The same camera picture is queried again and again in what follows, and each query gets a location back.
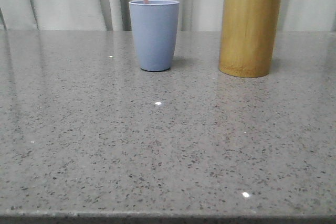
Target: plastic cup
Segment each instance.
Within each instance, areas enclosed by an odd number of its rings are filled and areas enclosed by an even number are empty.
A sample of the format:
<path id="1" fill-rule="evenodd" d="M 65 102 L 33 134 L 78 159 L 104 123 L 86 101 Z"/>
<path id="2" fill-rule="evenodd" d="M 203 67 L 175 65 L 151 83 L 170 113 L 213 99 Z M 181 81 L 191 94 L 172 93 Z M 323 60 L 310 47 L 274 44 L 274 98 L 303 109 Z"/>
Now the plastic cup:
<path id="1" fill-rule="evenodd" d="M 146 71 L 170 69 L 177 33 L 179 2 L 168 0 L 131 1 L 131 25 L 135 52 Z"/>

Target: countertop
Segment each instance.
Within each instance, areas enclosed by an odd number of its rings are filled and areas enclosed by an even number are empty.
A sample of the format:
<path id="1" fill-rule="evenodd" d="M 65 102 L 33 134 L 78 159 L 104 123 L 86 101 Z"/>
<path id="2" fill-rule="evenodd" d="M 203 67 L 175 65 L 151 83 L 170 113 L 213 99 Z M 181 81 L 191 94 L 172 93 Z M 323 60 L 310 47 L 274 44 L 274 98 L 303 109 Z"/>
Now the countertop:
<path id="1" fill-rule="evenodd" d="M 254 79 L 220 36 L 146 72 L 131 32 L 0 31 L 0 222 L 336 223 L 336 33 Z"/>

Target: cup rim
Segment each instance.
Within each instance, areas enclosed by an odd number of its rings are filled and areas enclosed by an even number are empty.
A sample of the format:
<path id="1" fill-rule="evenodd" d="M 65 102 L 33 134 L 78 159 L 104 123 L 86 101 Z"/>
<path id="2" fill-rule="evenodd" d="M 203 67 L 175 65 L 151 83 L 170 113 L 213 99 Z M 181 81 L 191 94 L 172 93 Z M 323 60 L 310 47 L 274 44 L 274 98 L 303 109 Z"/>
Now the cup rim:
<path id="1" fill-rule="evenodd" d="M 149 4 L 144 4 L 143 0 L 130 1 L 130 5 L 143 5 L 143 6 L 155 6 L 155 5 L 176 5 L 179 1 L 175 0 L 149 0 Z"/>

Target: bamboo container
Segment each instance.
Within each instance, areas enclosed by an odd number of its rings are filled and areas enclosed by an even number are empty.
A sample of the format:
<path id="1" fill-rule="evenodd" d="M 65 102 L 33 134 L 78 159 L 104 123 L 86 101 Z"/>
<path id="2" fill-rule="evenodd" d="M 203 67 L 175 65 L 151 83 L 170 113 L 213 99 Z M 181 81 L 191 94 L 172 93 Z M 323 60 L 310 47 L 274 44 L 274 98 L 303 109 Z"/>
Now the bamboo container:
<path id="1" fill-rule="evenodd" d="M 268 74 L 281 0 L 225 0 L 219 69 L 238 77 Z"/>

